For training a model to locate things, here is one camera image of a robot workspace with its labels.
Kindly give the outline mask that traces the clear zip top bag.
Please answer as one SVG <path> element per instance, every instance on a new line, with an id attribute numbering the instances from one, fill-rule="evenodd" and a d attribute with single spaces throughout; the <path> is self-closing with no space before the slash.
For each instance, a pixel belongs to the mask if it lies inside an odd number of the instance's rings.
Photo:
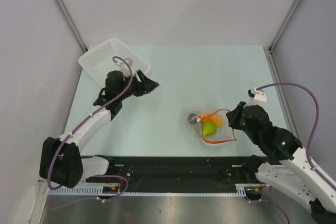
<path id="1" fill-rule="evenodd" d="M 209 146 L 237 141 L 235 130 L 229 126 L 227 108 L 190 107 L 180 112 L 180 126 L 184 133 Z"/>

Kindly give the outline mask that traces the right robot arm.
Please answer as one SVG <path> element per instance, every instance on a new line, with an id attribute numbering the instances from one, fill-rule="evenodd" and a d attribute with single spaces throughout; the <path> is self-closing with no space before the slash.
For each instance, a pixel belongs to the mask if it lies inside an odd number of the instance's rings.
<path id="1" fill-rule="evenodd" d="M 241 102 L 226 114 L 229 127 L 243 131 L 272 161 L 295 177 L 277 170 L 256 155 L 242 165 L 243 179 L 267 183 L 301 204 L 316 223 L 335 223 L 335 181 L 310 161 L 302 143 L 288 130 L 274 126 L 258 104 Z"/>

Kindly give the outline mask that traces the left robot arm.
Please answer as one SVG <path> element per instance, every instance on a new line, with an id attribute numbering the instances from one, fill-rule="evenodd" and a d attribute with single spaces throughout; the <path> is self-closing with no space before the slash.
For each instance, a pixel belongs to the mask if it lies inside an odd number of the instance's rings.
<path id="1" fill-rule="evenodd" d="M 92 110 L 73 130 L 58 138 L 48 137 L 43 142 L 39 175 L 48 181 L 51 190 L 55 187 L 75 187 L 84 174 L 81 151 L 88 142 L 122 109 L 123 100 L 141 97 L 159 87 L 141 70 L 126 76 L 119 70 L 107 74 L 105 86 L 93 103 Z"/>

